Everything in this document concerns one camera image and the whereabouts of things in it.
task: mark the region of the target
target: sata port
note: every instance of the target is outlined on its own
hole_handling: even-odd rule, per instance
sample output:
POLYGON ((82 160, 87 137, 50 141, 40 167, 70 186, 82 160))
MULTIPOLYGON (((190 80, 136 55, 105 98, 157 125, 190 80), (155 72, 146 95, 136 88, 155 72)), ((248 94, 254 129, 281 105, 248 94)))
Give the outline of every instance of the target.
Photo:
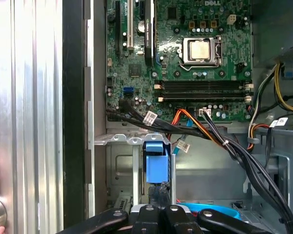
POLYGON ((124 87, 123 94, 125 97, 132 97, 135 89, 134 87, 124 87))

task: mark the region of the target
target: white connector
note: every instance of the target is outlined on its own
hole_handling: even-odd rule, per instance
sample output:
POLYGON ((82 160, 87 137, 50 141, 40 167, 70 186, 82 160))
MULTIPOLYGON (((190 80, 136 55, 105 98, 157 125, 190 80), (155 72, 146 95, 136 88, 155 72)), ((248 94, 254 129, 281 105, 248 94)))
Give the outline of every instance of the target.
POLYGON ((233 25, 236 22, 236 15, 229 15, 227 18, 227 24, 233 25))
POLYGON ((204 112, 207 113, 209 117, 211 117, 211 109, 206 108, 199 109, 199 117, 202 117, 204 112))

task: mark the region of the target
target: chipset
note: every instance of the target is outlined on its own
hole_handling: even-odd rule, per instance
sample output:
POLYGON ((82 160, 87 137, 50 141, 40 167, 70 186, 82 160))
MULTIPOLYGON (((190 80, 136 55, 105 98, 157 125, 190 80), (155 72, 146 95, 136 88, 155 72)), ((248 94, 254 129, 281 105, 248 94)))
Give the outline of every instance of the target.
POLYGON ((129 64, 128 73, 130 77, 140 77, 142 73, 141 64, 129 64))
POLYGON ((179 58, 180 66, 186 71, 195 67, 219 67, 222 64, 221 37, 184 38, 179 58))

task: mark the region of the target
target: ram slot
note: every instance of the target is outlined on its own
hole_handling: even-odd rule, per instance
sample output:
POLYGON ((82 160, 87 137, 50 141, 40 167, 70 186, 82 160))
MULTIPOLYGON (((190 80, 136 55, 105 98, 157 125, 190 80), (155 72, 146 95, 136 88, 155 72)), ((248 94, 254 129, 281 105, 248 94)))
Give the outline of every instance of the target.
POLYGON ((205 102, 205 101, 245 101, 245 94, 243 93, 165 93, 158 97, 159 102, 174 102, 174 101, 191 101, 191 102, 205 102))
POLYGON ((133 3, 134 0, 127 0, 127 48, 133 50, 133 3))
POLYGON ((122 34, 122 21, 121 21, 121 2, 115 1, 115 49, 116 54, 121 54, 121 34, 122 34))
POLYGON ((153 66, 154 60, 154 1, 145 0, 145 61, 153 66))
POLYGON ((182 91, 224 91, 237 90, 243 91, 243 81, 158 81, 154 86, 155 89, 169 92, 182 91))

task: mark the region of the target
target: cable bundle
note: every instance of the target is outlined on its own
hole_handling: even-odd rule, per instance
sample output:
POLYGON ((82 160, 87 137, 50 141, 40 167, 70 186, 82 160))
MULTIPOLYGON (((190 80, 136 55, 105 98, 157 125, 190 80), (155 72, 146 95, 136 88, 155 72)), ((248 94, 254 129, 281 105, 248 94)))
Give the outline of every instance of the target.
POLYGON ((177 111, 171 124, 157 117, 152 126, 148 126, 143 123, 144 116, 134 110, 129 103, 121 101, 120 105, 125 112, 128 113, 127 116, 110 109, 106 111, 107 115, 119 117, 123 121, 127 121, 144 129, 165 133, 169 138, 171 134, 186 134, 212 140, 217 145, 226 149, 231 158, 233 160, 237 160, 241 167, 244 168, 252 186, 256 189, 258 194, 260 194, 279 213, 281 216, 280 221, 284 223, 287 233, 293 234, 293 214, 287 205, 286 200, 282 196, 274 181, 270 178, 265 168, 241 145, 232 139, 221 135, 212 119, 206 113, 203 113, 203 118, 208 123, 210 130, 207 130, 195 116, 191 115, 184 109, 179 109, 177 111), (175 124, 178 124, 181 114, 184 114, 191 119, 196 127, 176 126, 175 124), (265 185, 265 181, 268 183, 271 191, 265 185))

